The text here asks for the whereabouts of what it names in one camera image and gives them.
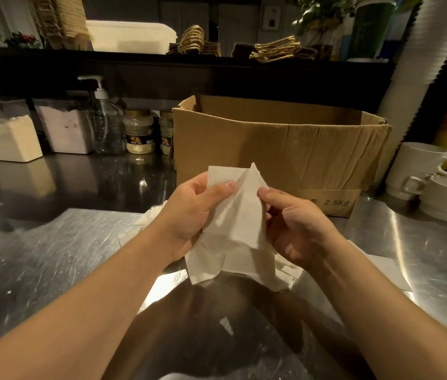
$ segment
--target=large green container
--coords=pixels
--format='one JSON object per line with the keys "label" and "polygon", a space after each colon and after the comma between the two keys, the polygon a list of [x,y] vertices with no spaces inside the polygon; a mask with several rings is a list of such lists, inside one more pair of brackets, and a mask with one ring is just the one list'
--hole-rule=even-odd
{"label": "large green container", "polygon": [[348,58],[375,56],[395,7],[394,0],[360,0],[356,5]]}

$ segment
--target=framed picture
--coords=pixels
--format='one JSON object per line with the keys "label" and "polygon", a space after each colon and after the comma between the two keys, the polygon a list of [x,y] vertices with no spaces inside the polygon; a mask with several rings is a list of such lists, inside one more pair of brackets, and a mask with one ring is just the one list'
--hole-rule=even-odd
{"label": "framed picture", "polygon": [[264,13],[262,16],[262,29],[263,30],[280,29],[281,13],[282,13],[281,6],[264,5]]}

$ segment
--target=stainless steel countertop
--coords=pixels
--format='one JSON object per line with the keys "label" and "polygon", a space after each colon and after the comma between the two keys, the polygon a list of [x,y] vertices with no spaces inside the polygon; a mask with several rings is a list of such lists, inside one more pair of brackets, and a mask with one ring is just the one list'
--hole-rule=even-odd
{"label": "stainless steel countertop", "polygon": [[[118,235],[174,186],[172,166],[158,155],[0,162],[0,337],[116,252]],[[366,192],[350,219],[333,222],[367,253],[394,258],[413,288],[407,295],[447,326],[447,223]],[[225,273],[192,286],[183,262],[157,279],[104,378],[173,372],[373,377],[308,274],[282,294]]]}

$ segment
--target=white mug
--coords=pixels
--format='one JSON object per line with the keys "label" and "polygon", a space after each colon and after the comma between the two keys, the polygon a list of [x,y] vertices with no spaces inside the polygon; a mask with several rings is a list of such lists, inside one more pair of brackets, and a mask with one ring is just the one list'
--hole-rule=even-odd
{"label": "white mug", "polygon": [[403,143],[385,180],[387,193],[402,200],[414,198],[416,195],[406,189],[409,177],[428,179],[437,173],[447,176],[447,172],[441,168],[446,161],[447,149],[440,146],[415,142]]}
{"label": "white mug", "polygon": [[447,177],[431,176],[426,182],[426,180],[411,176],[409,181],[419,184],[416,190],[407,187],[413,194],[421,195],[419,209],[428,216],[447,221]]}

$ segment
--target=forearm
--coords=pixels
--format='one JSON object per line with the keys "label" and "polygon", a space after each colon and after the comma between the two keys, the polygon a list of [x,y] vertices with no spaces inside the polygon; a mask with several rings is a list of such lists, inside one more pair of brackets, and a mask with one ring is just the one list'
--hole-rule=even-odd
{"label": "forearm", "polygon": [[151,286],[168,264],[147,228],[87,278],[0,339],[2,378],[102,376]]}
{"label": "forearm", "polygon": [[447,329],[398,290],[343,237],[309,272],[381,379],[446,379]]}

